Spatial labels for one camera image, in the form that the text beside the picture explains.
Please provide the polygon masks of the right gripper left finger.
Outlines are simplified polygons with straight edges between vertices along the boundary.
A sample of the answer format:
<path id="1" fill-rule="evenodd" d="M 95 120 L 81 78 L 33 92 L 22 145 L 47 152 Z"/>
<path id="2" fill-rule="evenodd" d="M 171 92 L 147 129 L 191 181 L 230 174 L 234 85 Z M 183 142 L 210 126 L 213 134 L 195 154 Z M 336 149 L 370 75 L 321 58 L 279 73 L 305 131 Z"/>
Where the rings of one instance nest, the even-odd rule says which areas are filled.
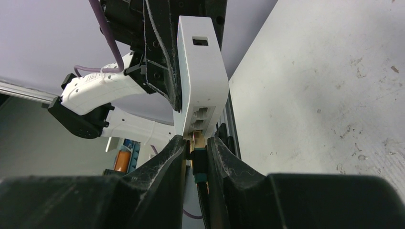
<path id="1" fill-rule="evenodd" d="M 3 229 L 179 229 L 186 140 L 124 175 L 9 177 L 0 182 Z"/>

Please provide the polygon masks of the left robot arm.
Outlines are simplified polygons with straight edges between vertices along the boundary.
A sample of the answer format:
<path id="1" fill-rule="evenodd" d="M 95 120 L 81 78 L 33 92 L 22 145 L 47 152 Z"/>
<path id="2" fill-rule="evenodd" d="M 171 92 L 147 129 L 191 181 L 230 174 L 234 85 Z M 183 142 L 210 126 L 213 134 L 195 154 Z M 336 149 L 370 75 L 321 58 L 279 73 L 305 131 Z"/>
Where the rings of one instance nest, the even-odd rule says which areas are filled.
<path id="1" fill-rule="evenodd" d="M 228 99 L 221 54 L 225 0 L 93 0 L 115 63 L 68 74 L 49 113 L 75 136 L 120 137 L 164 147 L 174 135 L 210 138 Z M 173 109 L 167 125 L 112 102 L 160 94 Z"/>

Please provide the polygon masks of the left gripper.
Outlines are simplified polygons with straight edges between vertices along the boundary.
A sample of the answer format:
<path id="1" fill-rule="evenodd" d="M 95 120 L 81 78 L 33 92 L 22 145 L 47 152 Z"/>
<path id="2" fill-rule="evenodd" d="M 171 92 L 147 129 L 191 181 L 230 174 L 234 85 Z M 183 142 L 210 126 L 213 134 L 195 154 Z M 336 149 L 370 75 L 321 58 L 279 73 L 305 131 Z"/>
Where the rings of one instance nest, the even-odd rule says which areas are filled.
<path id="1" fill-rule="evenodd" d="M 179 112 L 179 16 L 210 18 L 217 41 L 222 44 L 227 1 L 101 0 L 99 5 L 115 41 L 129 45 L 134 54 L 124 73 L 146 93 L 161 94 Z"/>

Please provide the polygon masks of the white network switch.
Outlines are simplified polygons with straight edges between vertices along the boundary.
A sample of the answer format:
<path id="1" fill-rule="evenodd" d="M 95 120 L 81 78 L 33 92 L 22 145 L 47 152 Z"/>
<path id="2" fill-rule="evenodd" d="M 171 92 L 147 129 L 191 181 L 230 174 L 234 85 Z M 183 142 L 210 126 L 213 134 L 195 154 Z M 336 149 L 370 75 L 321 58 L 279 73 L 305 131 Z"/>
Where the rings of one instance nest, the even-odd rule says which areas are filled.
<path id="1" fill-rule="evenodd" d="M 201 131 L 205 138 L 225 108 L 229 81 L 218 40 L 209 17 L 180 16 L 177 36 L 182 106 L 173 113 L 176 134 L 189 138 Z"/>

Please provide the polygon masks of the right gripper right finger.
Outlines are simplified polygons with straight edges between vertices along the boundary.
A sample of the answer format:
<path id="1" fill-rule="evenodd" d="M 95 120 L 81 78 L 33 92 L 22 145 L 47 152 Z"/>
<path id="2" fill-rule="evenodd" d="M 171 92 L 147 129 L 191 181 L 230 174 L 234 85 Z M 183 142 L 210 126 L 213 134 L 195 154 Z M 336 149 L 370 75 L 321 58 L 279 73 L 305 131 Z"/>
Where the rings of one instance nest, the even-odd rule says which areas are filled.
<path id="1" fill-rule="evenodd" d="M 405 206 L 374 176 L 262 175 L 217 137 L 207 142 L 213 229 L 402 229 Z"/>

